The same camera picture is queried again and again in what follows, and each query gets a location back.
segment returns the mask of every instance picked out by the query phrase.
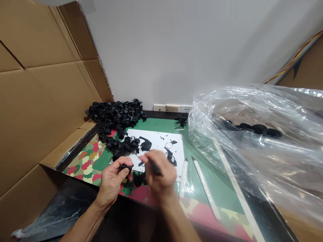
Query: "clear plastic bag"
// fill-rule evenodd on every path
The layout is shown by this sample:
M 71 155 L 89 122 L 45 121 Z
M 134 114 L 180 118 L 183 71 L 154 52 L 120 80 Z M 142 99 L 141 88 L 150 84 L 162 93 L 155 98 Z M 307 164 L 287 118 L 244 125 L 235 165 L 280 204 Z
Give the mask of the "clear plastic bag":
M 218 159 L 221 150 L 242 189 L 322 228 L 322 107 L 320 90 L 225 86 L 194 98 L 189 137 L 213 166 L 227 173 Z M 235 127 L 241 123 L 277 129 L 282 137 Z
M 87 210 L 96 197 L 92 188 L 68 179 L 41 215 L 12 236 L 21 241 L 43 241 L 65 234 Z

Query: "wire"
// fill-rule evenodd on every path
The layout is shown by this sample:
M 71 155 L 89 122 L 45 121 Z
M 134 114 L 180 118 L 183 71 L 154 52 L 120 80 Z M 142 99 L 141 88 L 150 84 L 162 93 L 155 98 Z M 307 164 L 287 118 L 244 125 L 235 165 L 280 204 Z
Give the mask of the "wire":
M 296 55 L 294 56 L 294 58 L 292 59 L 292 61 L 278 74 L 274 75 L 272 78 L 270 78 L 268 81 L 266 81 L 264 84 L 268 84 L 269 82 L 271 82 L 273 79 L 275 79 L 277 76 L 283 74 L 284 72 L 287 71 L 287 69 L 289 69 L 291 67 L 291 65 L 299 58 L 299 56 L 301 55 L 302 50 L 305 49 L 306 46 L 309 45 L 309 43 L 311 43 L 313 40 L 315 40 L 316 38 L 318 38 L 321 34 L 323 33 L 323 30 L 321 30 L 320 32 L 318 32 L 316 35 L 314 35 L 310 40 L 308 40 L 300 49 L 299 51 L 296 53 Z

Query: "electrical outlet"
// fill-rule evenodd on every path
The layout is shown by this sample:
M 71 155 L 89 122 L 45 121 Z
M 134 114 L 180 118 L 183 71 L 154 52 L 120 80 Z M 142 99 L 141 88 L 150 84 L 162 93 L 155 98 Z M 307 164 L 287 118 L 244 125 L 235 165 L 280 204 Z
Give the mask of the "electrical outlet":
M 169 104 L 166 104 L 166 112 L 178 113 L 179 112 L 179 108 L 180 108 L 180 106 L 178 106 L 178 105 L 169 105 Z
M 189 113 L 192 109 L 192 106 L 181 106 L 179 109 L 180 113 Z
M 154 104 L 154 111 L 166 112 L 165 104 Z

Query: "black rubber part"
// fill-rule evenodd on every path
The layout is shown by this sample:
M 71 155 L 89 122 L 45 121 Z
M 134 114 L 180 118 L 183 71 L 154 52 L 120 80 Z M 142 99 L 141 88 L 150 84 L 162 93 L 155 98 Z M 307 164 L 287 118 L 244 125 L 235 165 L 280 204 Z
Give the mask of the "black rubber part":
M 267 129 L 266 126 L 262 125 L 262 124 L 255 124 L 252 125 L 251 128 L 255 131 L 256 134 L 262 134 L 262 132 Z
M 268 137 L 268 138 L 273 138 L 273 139 L 279 139 L 283 136 L 281 131 L 279 131 L 277 129 L 265 129 L 262 132 L 262 135 L 265 137 Z
M 248 128 L 251 129 L 251 125 L 246 124 L 246 123 L 241 123 L 240 125 L 236 126 L 238 129 L 242 129 L 242 128 Z

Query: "cardboard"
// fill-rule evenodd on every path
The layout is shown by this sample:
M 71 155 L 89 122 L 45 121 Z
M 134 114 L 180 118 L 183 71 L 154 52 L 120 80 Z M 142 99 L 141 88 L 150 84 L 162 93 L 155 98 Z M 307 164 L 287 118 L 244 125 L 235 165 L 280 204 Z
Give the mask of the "cardboard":
M 17 241 L 11 233 L 31 224 L 67 176 L 36 165 L 0 198 L 0 241 Z
M 323 90 L 323 38 L 299 61 L 299 68 L 292 68 L 278 85 Z
M 0 21 L 6 23 L 0 25 L 1 41 L 25 68 L 81 60 L 46 5 L 0 1 Z
M 94 82 L 102 100 L 104 102 L 114 102 L 113 95 L 111 94 L 111 90 L 107 78 L 103 72 L 102 65 L 100 60 L 86 60 L 85 65 L 89 70 L 89 73 Z
M 78 2 L 59 7 L 82 60 L 98 59 L 90 31 Z
M 2 196 L 77 126 L 29 71 L 0 73 L 0 84 Z
M 42 88 L 79 127 L 85 110 L 93 102 L 102 102 L 82 61 L 28 69 Z
M 55 168 L 60 160 L 74 147 L 77 142 L 88 132 L 87 129 L 77 129 L 70 136 L 60 143 L 51 153 L 49 153 L 40 163 L 51 168 Z
M 94 127 L 85 110 L 113 96 L 77 2 L 4 0 L 0 21 L 0 241 L 16 241 L 67 179 L 54 169 Z
M 0 72 L 19 70 L 23 68 L 1 42 L 0 56 Z

